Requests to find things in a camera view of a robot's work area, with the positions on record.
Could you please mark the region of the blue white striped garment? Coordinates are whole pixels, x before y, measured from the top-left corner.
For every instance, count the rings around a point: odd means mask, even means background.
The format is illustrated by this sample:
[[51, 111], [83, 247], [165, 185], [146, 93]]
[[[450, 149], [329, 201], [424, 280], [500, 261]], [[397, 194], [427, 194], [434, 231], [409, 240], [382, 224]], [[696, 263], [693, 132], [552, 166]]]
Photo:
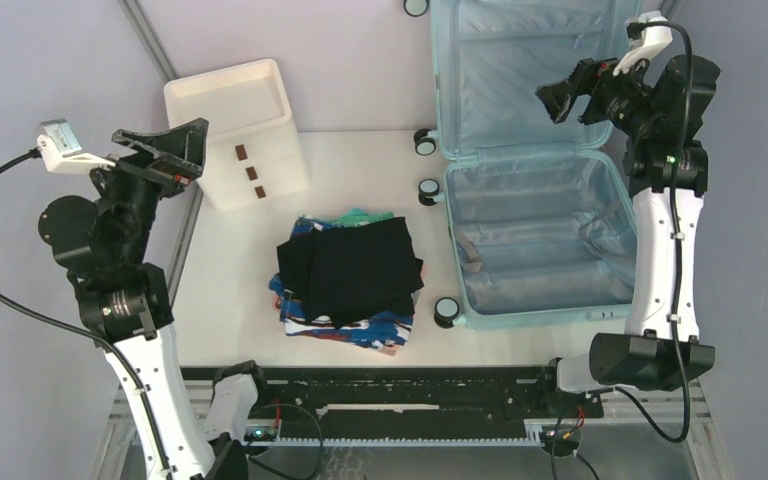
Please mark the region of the blue white striped garment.
[[[302, 216], [292, 226], [292, 239], [313, 231], [340, 227], [329, 223], [331, 219]], [[308, 337], [350, 344], [359, 348], [393, 356], [405, 346], [414, 326], [414, 316], [399, 316], [385, 310], [354, 321], [346, 326], [336, 326], [327, 315], [315, 320], [306, 319], [302, 303], [297, 295], [284, 288], [279, 275], [274, 275], [268, 287], [274, 294], [273, 307], [288, 337]]]

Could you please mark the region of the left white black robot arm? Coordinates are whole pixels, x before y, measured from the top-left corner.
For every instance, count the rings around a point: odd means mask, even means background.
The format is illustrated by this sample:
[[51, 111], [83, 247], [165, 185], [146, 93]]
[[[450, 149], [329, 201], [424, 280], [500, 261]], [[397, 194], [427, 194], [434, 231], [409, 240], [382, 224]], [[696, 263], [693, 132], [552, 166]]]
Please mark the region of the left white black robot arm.
[[38, 221], [73, 288], [82, 325], [120, 382], [150, 479], [245, 479], [247, 416], [271, 407], [271, 388], [245, 362], [214, 383], [201, 429], [176, 347], [164, 271], [145, 259], [156, 210], [203, 173], [208, 121], [197, 118], [159, 133], [117, 130], [123, 157], [87, 152], [63, 119], [43, 122], [37, 146], [51, 173], [85, 174], [98, 198], [52, 201]]

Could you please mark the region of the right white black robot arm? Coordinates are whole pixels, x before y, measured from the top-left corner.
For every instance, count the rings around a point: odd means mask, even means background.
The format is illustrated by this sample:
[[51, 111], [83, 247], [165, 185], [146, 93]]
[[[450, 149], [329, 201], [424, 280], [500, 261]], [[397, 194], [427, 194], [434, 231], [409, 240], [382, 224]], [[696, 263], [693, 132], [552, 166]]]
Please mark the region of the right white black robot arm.
[[594, 336], [586, 354], [556, 362], [555, 378], [539, 388], [538, 402], [565, 415], [578, 393], [614, 385], [673, 391], [708, 372], [716, 351], [701, 343], [693, 298], [694, 247], [708, 189], [708, 155], [696, 139], [711, 103], [720, 67], [698, 55], [678, 55], [654, 85], [648, 64], [629, 72], [616, 59], [583, 59], [565, 79], [536, 95], [554, 123], [575, 101], [589, 101], [582, 124], [612, 123], [628, 138], [623, 166], [636, 220], [635, 283], [620, 333]]

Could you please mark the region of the light blue ribbed suitcase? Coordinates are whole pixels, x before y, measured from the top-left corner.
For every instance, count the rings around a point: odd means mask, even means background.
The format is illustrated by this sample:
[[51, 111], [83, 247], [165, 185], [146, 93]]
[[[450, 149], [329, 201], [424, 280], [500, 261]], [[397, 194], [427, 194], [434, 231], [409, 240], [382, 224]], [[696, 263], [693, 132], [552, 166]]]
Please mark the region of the light blue ribbed suitcase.
[[626, 318], [636, 227], [604, 152], [613, 128], [554, 124], [538, 87], [583, 58], [625, 53], [637, 1], [407, 1], [431, 23], [436, 123], [415, 151], [441, 153], [419, 201], [446, 208], [459, 291], [443, 328], [509, 329]]

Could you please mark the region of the green white patterned garment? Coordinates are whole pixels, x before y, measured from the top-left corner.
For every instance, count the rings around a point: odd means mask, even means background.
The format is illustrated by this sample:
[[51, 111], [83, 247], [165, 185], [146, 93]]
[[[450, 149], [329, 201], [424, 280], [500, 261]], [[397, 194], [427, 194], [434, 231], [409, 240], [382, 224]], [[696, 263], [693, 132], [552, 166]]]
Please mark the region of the green white patterned garment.
[[359, 208], [353, 208], [345, 214], [329, 220], [329, 223], [340, 227], [359, 227], [371, 223], [389, 220], [395, 217], [392, 211], [369, 213]]

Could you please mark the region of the white three-drawer storage cabinet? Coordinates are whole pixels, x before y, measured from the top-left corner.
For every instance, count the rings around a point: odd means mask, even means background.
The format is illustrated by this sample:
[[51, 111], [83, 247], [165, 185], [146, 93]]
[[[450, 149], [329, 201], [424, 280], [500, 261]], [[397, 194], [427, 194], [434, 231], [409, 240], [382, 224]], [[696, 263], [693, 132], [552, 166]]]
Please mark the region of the white three-drawer storage cabinet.
[[277, 62], [266, 58], [168, 82], [171, 127], [209, 122], [198, 185], [230, 211], [311, 186], [299, 132]]

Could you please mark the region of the black garment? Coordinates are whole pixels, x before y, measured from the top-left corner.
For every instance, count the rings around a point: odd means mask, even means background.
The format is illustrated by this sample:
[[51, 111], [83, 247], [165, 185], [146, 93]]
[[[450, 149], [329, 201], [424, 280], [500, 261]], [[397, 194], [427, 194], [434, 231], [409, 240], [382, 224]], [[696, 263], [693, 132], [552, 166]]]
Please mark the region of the black garment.
[[313, 231], [276, 247], [278, 274], [308, 320], [329, 316], [338, 326], [389, 310], [415, 313], [424, 287], [406, 219]]

